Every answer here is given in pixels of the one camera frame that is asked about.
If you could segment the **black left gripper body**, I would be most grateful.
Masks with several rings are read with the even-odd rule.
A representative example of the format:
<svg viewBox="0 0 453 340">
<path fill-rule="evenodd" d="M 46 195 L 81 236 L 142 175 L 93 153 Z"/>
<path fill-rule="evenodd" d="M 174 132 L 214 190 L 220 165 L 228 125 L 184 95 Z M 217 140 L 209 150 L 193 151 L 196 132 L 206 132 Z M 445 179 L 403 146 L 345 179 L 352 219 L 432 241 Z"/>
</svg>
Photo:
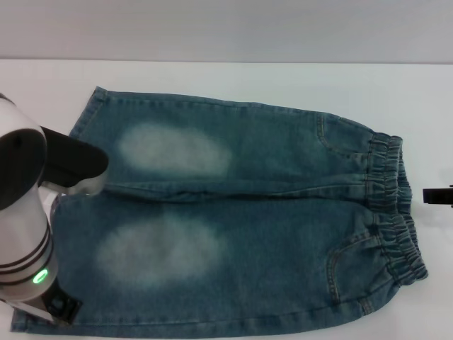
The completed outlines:
<svg viewBox="0 0 453 340">
<path fill-rule="evenodd" d="M 82 306 L 80 300 L 61 289 L 58 280 L 42 294 L 42 301 L 51 315 L 76 315 Z"/>
</svg>

